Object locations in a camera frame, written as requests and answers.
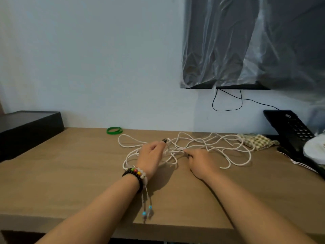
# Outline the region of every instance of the transparent plastic sheet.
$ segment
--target transparent plastic sheet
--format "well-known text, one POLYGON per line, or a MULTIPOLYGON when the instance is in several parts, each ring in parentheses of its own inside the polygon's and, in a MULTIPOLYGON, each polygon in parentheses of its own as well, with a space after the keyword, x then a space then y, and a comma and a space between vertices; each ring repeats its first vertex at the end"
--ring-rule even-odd
POLYGON ((181 87, 254 84, 325 103, 325 0, 187 0, 181 87))

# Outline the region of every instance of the black telephone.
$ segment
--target black telephone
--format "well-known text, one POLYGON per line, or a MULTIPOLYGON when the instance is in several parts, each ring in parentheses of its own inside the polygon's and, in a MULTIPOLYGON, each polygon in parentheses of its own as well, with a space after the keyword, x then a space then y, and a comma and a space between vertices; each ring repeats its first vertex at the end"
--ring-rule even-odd
POLYGON ((325 169, 303 154, 305 143, 315 135, 298 116, 290 110, 264 110, 263 113, 281 136, 281 146, 290 153, 291 159, 313 168, 325 180, 325 169))

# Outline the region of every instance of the green bracelet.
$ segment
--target green bracelet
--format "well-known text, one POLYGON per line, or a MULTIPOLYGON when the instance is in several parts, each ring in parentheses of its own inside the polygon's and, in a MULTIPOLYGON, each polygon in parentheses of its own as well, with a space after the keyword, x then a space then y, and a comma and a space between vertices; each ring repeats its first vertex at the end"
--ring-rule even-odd
POLYGON ((109 127, 107 130, 106 130, 106 133, 107 134, 120 134, 123 132, 123 129, 121 127, 109 127))

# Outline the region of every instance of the checkered cloth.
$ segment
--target checkered cloth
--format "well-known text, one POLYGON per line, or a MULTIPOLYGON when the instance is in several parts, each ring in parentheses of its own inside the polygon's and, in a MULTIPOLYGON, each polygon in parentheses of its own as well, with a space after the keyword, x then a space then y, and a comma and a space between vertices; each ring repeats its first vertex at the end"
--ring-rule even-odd
POLYGON ((256 134, 238 134, 240 137, 244 139, 244 144, 253 148, 255 146, 256 151, 260 151, 262 149, 269 148, 273 145, 279 145, 280 142, 277 140, 270 140, 269 138, 263 135, 256 134))

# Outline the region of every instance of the desk surface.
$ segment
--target desk surface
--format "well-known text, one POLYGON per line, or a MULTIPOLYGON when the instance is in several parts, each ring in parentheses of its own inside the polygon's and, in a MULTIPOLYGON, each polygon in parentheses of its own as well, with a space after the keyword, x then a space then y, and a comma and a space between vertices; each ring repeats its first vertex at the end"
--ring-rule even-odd
MULTIPOLYGON (((178 135, 148 130, 124 133, 147 142, 178 135)), ((2 162, 0 229, 47 232, 89 204, 121 177, 122 163, 133 150, 120 147, 117 139, 118 135, 107 135, 101 128, 68 128, 17 158, 2 162)), ((221 154, 212 154, 218 165, 227 164, 221 154)), ((247 154, 229 154, 238 163, 247 159, 247 154)), ((187 159, 181 157, 178 162, 177 169, 161 166, 148 185, 152 219, 143 223, 141 200, 136 196, 114 236, 241 242, 209 188, 190 172, 187 159)), ((247 166, 232 165, 223 172, 311 236, 325 238, 325 182, 314 172, 292 164, 274 147, 253 152, 247 166)))

